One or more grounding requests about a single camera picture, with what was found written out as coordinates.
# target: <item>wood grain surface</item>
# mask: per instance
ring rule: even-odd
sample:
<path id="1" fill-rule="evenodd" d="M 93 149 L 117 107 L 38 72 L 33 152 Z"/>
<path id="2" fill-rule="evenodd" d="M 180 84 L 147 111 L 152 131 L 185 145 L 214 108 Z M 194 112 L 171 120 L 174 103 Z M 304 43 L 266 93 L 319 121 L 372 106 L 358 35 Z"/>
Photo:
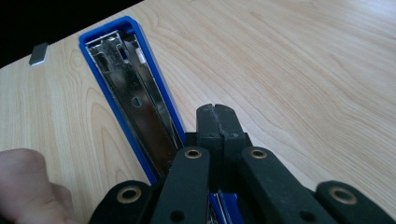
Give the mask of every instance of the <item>wood grain surface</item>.
<path id="1" fill-rule="evenodd" d="M 116 183 L 147 181 L 78 49 L 129 15 L 143 27 L 187 131 L 195 109 L 235 109 L 255 146 L 302 184 L 361 190 L 396 218 L 394 1 L 146 0 L 0 70 L 0 150 L 41 151 L 78 220 Z"/>

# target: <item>brass grommet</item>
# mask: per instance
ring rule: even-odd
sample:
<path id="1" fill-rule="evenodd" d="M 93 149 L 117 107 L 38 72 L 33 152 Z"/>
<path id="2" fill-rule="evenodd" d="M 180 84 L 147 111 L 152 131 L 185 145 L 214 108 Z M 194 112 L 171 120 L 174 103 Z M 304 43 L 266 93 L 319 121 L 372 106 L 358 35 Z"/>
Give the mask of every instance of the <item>brass grommet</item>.
<path id="1" fill-rule="evenodd" d="M 134 203 L 141 195 L 142 190 L 138 186 L 127 186 L 119 191 L 117 201 L 119 203 Z"/>
<path id="2" fill-rule="evenodd" d="M 250 151 L 250 156 L 255 158 L 255 159 L 264 159 L 267 157 L 267 153 L 265 153 L 263 150 L 261 149 L 252 149 Z"/>
<path id="3" fill-rule="evenodd" d="M 202 156 L 202 152 L 198 149 L 190 149 L 184 153 L 184 155 L 189 159 L 198 159 Z"/>
<path id="4" fill-rule="evenodd" d="M 336 201 L 340 203 L 355 204 L 358 202 L 355 194 L 341 187 L 331 187 L 329 189 L 329 193 Z"/>

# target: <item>stapler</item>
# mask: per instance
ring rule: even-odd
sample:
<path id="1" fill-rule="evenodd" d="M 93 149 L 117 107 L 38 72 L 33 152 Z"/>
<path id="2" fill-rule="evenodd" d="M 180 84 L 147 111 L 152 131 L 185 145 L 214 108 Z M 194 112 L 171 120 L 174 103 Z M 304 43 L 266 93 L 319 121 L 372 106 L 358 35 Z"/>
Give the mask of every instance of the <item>stapler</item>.
<path id="1" fill-rule="evenodd" d="M 132 18 L 89 31 L 79 47 L 150 182 L 112 188 L 90 223 L 396 223 L 345 183 L 302 186 L 226 105 L 199 107 L 186 133 Z"/>

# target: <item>blue plastic frame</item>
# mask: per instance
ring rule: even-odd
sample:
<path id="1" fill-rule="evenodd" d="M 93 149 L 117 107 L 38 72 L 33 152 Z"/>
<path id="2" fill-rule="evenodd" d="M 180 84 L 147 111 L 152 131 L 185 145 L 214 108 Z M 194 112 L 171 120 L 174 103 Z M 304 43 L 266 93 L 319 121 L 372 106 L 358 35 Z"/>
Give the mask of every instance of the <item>blue plastic frame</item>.
<path id="1" fill-rule="evenodd" d="M 184 144 L 186 142 L 186 134 L 184 132 L 184 125 L 181 121 L 181 116 L 178 113 L 176 104 L 174 99 L 171 95 L 171 92 L 168 90 L 166 85 L 165 79 L 163 78 L 163 73 L 161 72 L 160 66 L 158 65 L 157 61 L 154 58 L 154 54 L 152 53 L 151 47 L 149 46 L 149 42 L 146 39 L 146 36 L 141 29 L 139 23 L 133 20 L 131 17 L 125 16 L 119 18 L 115 21 L 107 23 L 103 26 L 100 26 L 94 30 L 91 30 L 79 37 L 79 48 L 82 51 L 82 54 L 85 57 L 89 67 L 91 68 L 93 75 L 95 76 L 100 88 L 102 89 L 103 94 L 105 95 L 108 103 L 110 104 L 111 109 L 113 110 L 114 115 L 117 118 L 123 132 L 125 133 L 126 138 L 128 139 L 129 144 L 131 145 L 132 149 L 134 150 L 134 154 L 136 155 L 137 159 L 140 162 L 143 170 L 145 171 L 148 181 L 152 184 L 157 179 L 154 171 L 149 166 L 149 162 L 147 161 L 146 157 L 140 146 L 137 144 L 137 141 L 134 139 L 134 136 L 130 132 L 126 121 L 123 119 L 120 110 L 118 109 L 116 102 L 114 101 L 110 91 L 108 90 L 106 83 L 102 76 L 100 75 L 98 69 L 96 68 L 89 52 L 87 51 L 85 45 L 94 39 L 99 38 L 100 36 L 107 35 L 114 31 L 123 31 L 130 35 L 135 35 L 137 41 L 139 42 L 140 48 L 143 51 L 143 54 L 146 57 L 148 67 L 154 76 L 154 79 L 157 83 L 157 86 L 160 90 L 161 95 L 163 96 L 163 100 L 169 110 L 169 113 L 172 117 L 172 120 L 175 124 L 176 131 L 180 136 L 181 142 Z"/>

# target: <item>human hand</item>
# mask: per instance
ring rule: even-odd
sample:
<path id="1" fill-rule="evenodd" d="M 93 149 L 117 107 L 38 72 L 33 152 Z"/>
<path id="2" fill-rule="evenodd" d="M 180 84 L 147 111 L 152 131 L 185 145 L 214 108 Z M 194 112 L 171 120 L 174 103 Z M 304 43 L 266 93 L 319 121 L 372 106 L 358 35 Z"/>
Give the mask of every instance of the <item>human hand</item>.
<path id="1" fill-rule="evenodd" d="M 77 223 L 70 191 L 50 183 L 42 154 L 0 152 L 0 215 L 11 223 Z"/>

